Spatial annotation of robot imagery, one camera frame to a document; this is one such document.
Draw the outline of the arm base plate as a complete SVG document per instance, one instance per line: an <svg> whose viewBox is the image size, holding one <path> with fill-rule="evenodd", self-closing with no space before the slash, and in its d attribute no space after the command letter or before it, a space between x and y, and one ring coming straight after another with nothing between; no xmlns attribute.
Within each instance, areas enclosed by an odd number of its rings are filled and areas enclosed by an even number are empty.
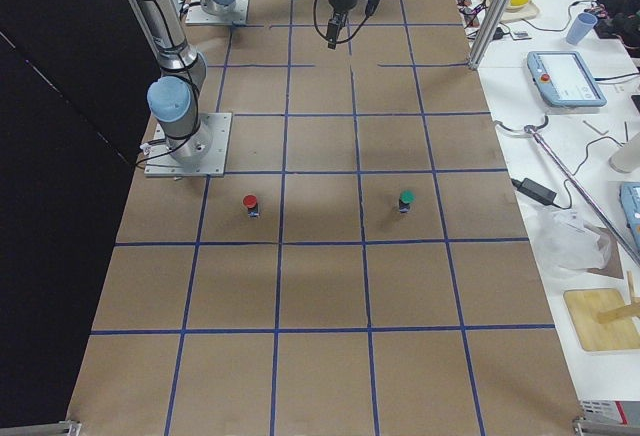
<svg viewBox="0 0 640 436"><path fill-rule="evenodd" d="M184 144L171 140L166 144L163 129L156 124L149 155L144 156L144 174L147 177L200 177L225 174L229 137L232 125L231 113L200 113L198 131Z"/></svg>
<svg viewBox="0 0 640 436"><path fill-rule="evenodd" d="M249 0L189 0L185 22L190 26L245 26Z"/></svg>

